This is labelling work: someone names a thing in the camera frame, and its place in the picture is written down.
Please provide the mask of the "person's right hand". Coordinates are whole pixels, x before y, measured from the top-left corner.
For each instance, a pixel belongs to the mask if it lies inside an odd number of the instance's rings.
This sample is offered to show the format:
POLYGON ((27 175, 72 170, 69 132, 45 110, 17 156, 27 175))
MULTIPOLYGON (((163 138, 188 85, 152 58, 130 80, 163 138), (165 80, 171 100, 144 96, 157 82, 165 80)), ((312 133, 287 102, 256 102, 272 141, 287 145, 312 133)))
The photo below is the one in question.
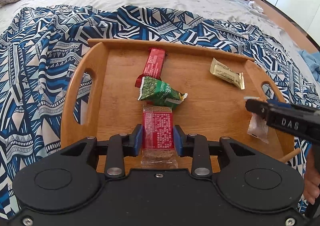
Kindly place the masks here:
POLYGON ((313 152, 314 147, 310 148, 306 158, 306 170, 304 174, 304 198, 312 205, 315 204, 315 200, 319 197, 319 183, 320 175, 315 168, 315 157, 313 152))

